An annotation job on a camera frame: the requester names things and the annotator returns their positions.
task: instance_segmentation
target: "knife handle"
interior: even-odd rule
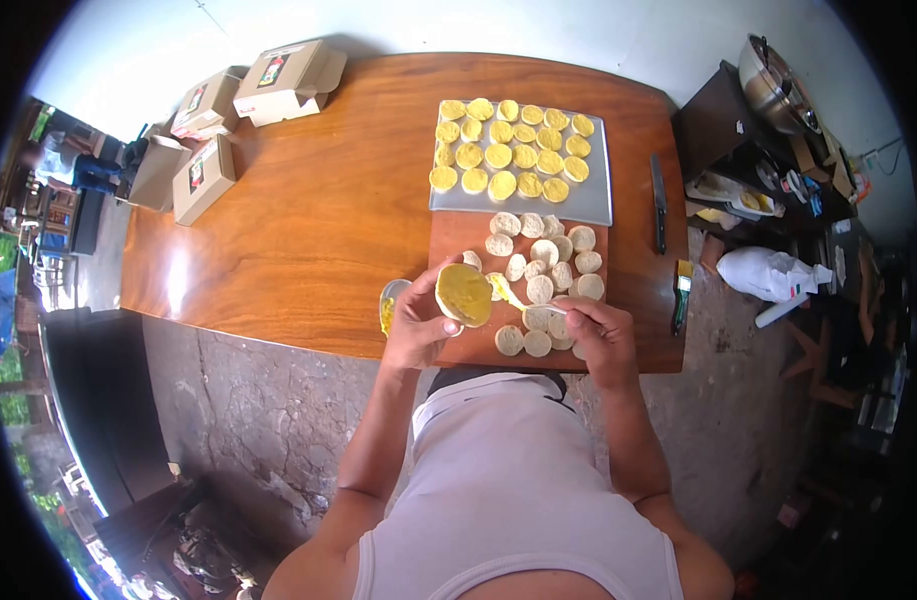
[[[661,210],[655,210],[655,246],[658,248],[658,254],[665,253],[665,213]]]

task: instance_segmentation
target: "white plastic bag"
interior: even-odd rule
[[[784,252],[757,246],[732,250],[718,260],[716,269],[733,289],[770,303],[814,294],[818,284],[832,280],[832,272],[821,265],[810,267]]]

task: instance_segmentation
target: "left hand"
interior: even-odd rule
[[[439,265],[423,272],[395,300],[395,317],[388,333],[381,363],[398,369],[431,366],[446,340],[461,324],[442,315],[435,301],[435,282],[443,267],[462,261],[462,255],[449,256]]]

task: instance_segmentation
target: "kitchen knife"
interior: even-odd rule
[[[662,180],[662,165],[658,155],[651,154],[651,186],[655,190],[655,246],[658,254],[665,253],[665,213],[668,205],[665,202],[665,182]]]

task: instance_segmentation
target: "person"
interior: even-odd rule
[[[436,306],[437,274],[461,261],[399,295],[331,508],[277,567],[265,600],[731,598],[728,567],[672,503],[632,317],[585,298],[554,302],[601,393],[611,486],[555,373],[443,369],[435,383],[447,385],[433,384],[411,416],[414,472],[383,519],[419,370],[458,331]]]
[[[114,194],[116,185],[97,174],[120,175],[121,165],[98,158],[84,144],[64,131],[53,131],[42,143],[27,140],[19,152],[22,166],[35,172],[35,179],[53,189],[76,192],[93,189]]]

